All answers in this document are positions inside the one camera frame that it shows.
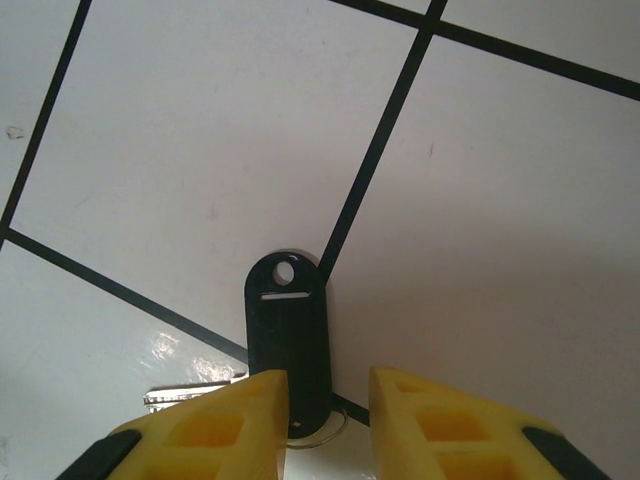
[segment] metal key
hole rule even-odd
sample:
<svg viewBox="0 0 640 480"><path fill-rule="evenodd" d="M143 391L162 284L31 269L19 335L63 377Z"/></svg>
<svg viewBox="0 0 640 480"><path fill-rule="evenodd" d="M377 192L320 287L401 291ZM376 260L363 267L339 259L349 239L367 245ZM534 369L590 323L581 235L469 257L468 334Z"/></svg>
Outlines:
<svg viewBox="0 0 640 480"><path fill-rule="evenodd" d="M149 390L143 398L144 406L151 413L172 407L177 403L199 397L205 393L213 392L226 385L243 380L249 376L249 372L237 373L229 380L220 380L210 383L194 383L191 385L174 385L170 387L154 388Z"/></svg>

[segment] key fob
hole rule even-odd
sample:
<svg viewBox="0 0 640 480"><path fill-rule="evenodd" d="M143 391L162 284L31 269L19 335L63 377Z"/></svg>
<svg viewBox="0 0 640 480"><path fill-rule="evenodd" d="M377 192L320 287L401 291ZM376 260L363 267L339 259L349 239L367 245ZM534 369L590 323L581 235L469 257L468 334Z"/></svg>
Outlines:
<svg viewBox="0 0 640 480"><path fill-rule="evenodd" d="M333 396L324 278L303 255L276 252L251 269L244 298L249 374L287 371L289 438L309 436L327 421Z"/></svg>

